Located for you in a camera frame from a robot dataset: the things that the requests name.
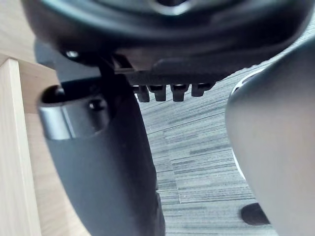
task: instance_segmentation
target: screw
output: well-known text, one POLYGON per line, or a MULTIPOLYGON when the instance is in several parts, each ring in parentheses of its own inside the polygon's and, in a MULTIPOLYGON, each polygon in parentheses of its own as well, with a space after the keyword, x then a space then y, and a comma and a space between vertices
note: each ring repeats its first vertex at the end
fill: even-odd
POLYGON ((65 53, 67 55, 67 57, 69 58, 77 58, 79 56, 78 52, 75 51, 68 51, 65 53))

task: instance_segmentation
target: wooden panel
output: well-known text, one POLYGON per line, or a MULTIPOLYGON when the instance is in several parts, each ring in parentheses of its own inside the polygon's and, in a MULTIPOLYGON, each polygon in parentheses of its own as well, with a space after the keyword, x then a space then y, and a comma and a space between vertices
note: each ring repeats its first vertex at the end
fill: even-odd
POLYGON ((36 101, 43 90, 59 84, 56 72, 39 64, 19 60, 25 113, 37 113, 36 101))
POLYGON ((0 235, 40 236, 19 65, 0 68, 0 235))
POLYGON ((0 53, 35 62, 34 34, 24 16, 20 0, 0 0, 0 53))

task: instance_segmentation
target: bolt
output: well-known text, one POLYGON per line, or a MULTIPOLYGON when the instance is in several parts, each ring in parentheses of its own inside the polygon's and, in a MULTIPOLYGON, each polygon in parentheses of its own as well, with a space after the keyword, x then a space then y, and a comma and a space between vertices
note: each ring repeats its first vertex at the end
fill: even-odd
POLYGON ((94 111, 101 111, 106 107, 106 102, 105 100, 94 99, 90 101, 89 107, 94 111))

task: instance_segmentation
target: floor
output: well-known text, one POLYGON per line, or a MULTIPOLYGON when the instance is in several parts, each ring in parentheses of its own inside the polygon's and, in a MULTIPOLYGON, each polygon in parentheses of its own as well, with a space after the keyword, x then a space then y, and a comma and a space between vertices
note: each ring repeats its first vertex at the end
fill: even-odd
MULTIPOLYGON (((314 34, 315 19, 290 49, 314 34)), ((201 98, 187 92, 184 102, 174 103, 168 90, 166 102, 140 104, 157 169, 167 236, 277 235, 271 226, 250 227, 239 218, 239 210, 255 198, 234 164, 224 107, 241 78, 280 56, 238 71, 201 98)))

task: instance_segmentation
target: black plastic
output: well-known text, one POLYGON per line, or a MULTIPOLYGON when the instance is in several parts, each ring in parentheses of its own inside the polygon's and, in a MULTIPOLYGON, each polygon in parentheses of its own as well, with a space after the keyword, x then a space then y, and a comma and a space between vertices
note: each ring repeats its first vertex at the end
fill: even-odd
POLYGON ((252 226, 270 225, 270 222, 261 209, 259 203, 247 205, 241 209, 242 220, 252 226))
POLYGON ((125 82, 121 86, 122 95, 118 90, 112 99, 101 93, 69 101, 54 97, 58 87, 47 89, 38 104, 47 143, 66 193, 92 236, 164 236, 140 109, 132 89, 125 82))
MULTIPOLYGON (((22 2, 36 36, 59 51, 118 51, 142 70, 164 58, 262 47, 274 56, 300 35, 314 5, 314 0, 241 0, 224 9, 204 8, 193 15, 169 18, 136 14, 132 9, 125 11, 92 0, 22 2)), ((256 61, 264 60, 254 52, 256 61)), ((246 54, 237 59, 234 63, 238 67, 252 65, 251 61, 242 63, 248 60, 246 54)), ((228 64, 228 58, 222 62, 223 66, 228 64)))

